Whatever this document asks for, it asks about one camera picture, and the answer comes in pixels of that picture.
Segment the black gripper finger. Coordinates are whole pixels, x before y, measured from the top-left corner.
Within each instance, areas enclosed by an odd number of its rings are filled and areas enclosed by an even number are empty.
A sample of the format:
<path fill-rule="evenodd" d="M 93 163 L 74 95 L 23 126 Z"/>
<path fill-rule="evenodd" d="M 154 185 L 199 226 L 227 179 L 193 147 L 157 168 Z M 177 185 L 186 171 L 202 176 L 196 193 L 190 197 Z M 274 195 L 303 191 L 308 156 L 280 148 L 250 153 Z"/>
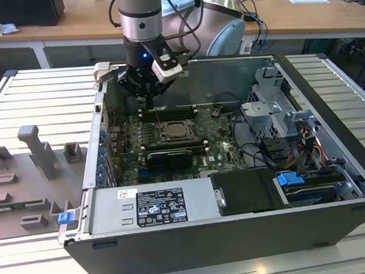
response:
<path fill-rule="evenodd" d="M 167 83 L 151 83 L 149 87 L 149 98 L 150 98 L 150 107 L 154 109 L 154 97 L 162 95 L 166 92 L 166 90 L 172 85 L 172 81 Z"/>
<path fill-rule="evenodd" d="M 143 98 L 147 109 L 151 109 L 151 98 L 148 89 L 148 84 L 143 80 L 138 72 L 131 71 L 131 68 L 126 68 L 117 76 L 117 83 L 125 89 L 131 96 L 135 98 Z"/>

